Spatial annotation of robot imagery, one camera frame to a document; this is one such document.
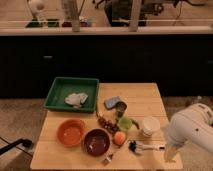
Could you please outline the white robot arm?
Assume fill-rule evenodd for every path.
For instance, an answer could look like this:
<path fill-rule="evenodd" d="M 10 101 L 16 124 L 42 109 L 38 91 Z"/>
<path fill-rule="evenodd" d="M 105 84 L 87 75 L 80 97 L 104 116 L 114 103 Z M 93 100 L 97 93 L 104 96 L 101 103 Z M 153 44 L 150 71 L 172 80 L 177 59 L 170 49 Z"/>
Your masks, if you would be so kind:
<path fill-rule="evenodd" d="M 196 103 L 176 112 L 164 128 L 164 137 L 166 162 L 173 162 L 187 141 L 213 154 L 213 110 L 205 104 Z"/>

